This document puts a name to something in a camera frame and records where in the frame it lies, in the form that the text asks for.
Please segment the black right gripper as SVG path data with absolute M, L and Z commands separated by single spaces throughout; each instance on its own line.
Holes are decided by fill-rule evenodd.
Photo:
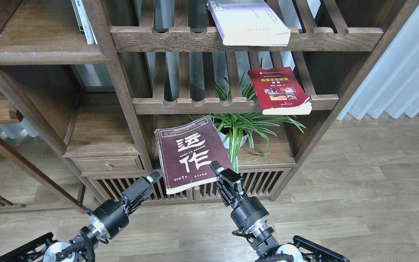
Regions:
M 230 168 L 224 169 L 218 161 L 213 161 L 210 166 L 217 176 L 222 201 L 226 207 L 230 205 L 234 208 L 231 219 L 243 234 L 260 235 L 266 231 L 269 228 L 266 224 L 269 212 L 257 197 L 244 196 L 243 178 Z

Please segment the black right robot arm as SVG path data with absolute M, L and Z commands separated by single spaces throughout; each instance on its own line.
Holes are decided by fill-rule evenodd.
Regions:
M 217 185 L 225 206 L 231 206 L 231 219 L 238 229 L 232 234 L 245 238 L 258 255 L 258 262 L 348 262 L 349 259 L 298 235 L 293 243 L 280 245 L 274 229 L 266 224 L 269 212 L 257 197 L 249 197 L 242 188 L 243 178 L 217 161 L 211 168 L 218 178 Z

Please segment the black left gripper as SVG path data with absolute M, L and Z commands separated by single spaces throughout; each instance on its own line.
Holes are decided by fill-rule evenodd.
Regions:
M 160 178 L 161 174 L 153 171 L 149 176 L 139 178 L 124 190 L 122 201 L 110 199 L 93 211 L 87 209 L 86 212 L 92 221 L 88 228 L 96 239 L 111 240 L 116 237 L 129 224 L 127 213 L 133 213 L 141 206 L 141 203 L 154 192 L 153 184 Z

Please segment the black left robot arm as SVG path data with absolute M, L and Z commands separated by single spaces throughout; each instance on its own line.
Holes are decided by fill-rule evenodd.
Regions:
M 160 179 L 158 171 L 140 177 L 123 192 L 119 201 L 107 200 L 95 210 L 88 210 L 91 224 L 68 242 L 53 240 L 46 233 L 0 257 L 0 262 L 93 262 L 98 243 L 107 244 L 129 224 L 132 214 L 154 192 L 153 185 Z

